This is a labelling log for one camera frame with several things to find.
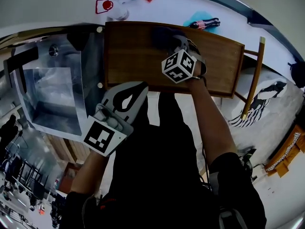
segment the brown wooden panel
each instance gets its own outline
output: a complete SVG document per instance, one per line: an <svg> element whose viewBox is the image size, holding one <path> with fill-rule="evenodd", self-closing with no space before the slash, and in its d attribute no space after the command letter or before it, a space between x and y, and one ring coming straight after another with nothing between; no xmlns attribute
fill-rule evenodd
<svg viewBox="0 0 305 229"><path fill-rule="evenodd" d="M212 95L233 97L241 69L244 45L206 31L150 22L107 22L105 29L105 86L146 81L151 91L188 93L185 83L175 84L161 72L166 51L152 46L155 26L182 30L206 60L207 87Z"/></svg>

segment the black pants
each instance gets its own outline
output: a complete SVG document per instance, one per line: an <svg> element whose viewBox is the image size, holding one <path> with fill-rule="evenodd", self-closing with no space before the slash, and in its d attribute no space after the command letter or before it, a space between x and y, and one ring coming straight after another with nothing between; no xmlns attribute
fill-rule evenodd
<svg viewBox="0 0 305 229"><path fill-rule="evenodd" d="M159 184L164 193L172 194L177 182L184 190L200 183L192 132L183 122L174 94L161 93L158 108L160 126L149 125L146 98L134 120L133 134L116 150L112 197L135 191L151 196L158 193Z"/></svg>

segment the white cube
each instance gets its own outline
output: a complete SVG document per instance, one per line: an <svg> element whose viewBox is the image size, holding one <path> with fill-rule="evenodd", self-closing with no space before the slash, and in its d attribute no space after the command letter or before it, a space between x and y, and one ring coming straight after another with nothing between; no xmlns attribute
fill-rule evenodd
<svg viewBox="0 0 305 229"><path fill-rule="evenodd" d="M184 49L162 61L162 73L173 82L183 82L193 76L197 59Z"/></svg>

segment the wooden leg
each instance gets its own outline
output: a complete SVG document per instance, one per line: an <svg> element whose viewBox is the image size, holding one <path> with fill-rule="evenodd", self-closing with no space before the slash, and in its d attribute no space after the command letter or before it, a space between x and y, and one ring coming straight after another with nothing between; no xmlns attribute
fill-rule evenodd
<svg viewBox="0 0 305 229"><path fill-rule="evenodd" d="M244 109L243 109L243 112L242 112L243 120L246 119L249 108L250 108L250 105L251 105L251 102L252 102L252 99L254 98L259 74L260 74L261 69L262 69L264 49L265 49L265 37L260 37L259 48L258 48L258 53L257 53L257 64L256 64L253 80L252 80L252 83L251 83L250 92L248 94L248 97L246 99Z"/></svg>

